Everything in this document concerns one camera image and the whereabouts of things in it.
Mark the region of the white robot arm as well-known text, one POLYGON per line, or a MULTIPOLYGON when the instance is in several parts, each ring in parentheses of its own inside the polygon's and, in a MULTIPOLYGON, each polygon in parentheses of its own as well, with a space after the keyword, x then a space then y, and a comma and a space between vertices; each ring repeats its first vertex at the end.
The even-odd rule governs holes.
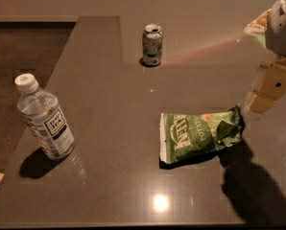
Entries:
POLYGON ((263 36, 266 48, 274 53, 272 61, 262 62, 257 68, 245 100, 245 115, 256 120, 286 94, 286 0, 276 0, 244 32, 263 36))

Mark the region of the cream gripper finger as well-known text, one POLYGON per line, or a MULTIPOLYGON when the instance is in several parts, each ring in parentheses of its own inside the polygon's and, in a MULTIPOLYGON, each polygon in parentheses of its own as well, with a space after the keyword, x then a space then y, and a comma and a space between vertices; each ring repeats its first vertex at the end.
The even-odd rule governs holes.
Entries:
POLYGON ((274 104, 274 100, 259 96, 254 91, 251 91, 245 98, 244 116, 248 120, 258 120, 271 109, 274 104))

